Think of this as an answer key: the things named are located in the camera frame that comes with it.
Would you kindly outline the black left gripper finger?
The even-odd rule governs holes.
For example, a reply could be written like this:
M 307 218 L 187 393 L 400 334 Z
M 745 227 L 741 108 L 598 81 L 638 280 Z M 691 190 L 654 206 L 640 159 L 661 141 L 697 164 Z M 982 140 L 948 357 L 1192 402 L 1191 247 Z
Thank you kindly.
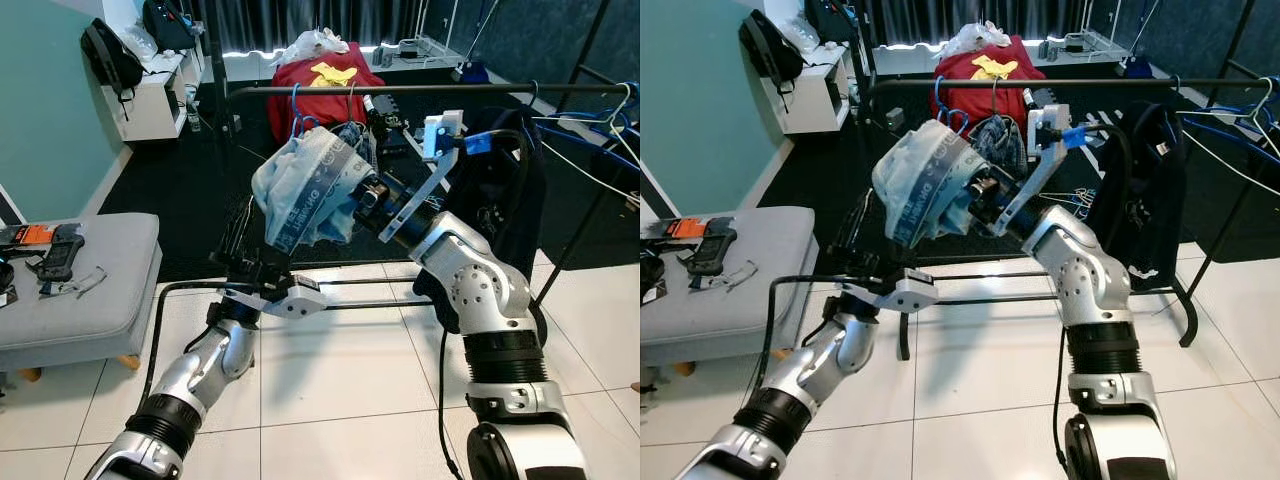
M 266 218 L 265 212 L 257 205 L 256 198 L 248 198 L 246 202 L 246 210 L 248 212 L 248 220 L 244 227 L 242 241 L 239 242 L 239 255 L 243 259 L 259 259 L 261 250 L 266 246 L 265 242 L 265 229 Z
M 878 195 L 870 189 L 867 201 L 867 244 L 874 251 L 892 251 L 893 242 L 884 234 L 887 210 Z
M 237 198 L 228 211 L 227 225 L 218 246 L 219 262 L 236 262 L 246 228 L 246 197 Z
M 858 239 L 860 236 L 861 224 L 867 216 L 870 202 L 870 188 L 867 188 L 861 197 L 855 202 L 854 207 L 850 209 L 847 215 L 847 232 L 845 234 L 845 248 L 851 255 L 858 252 Z

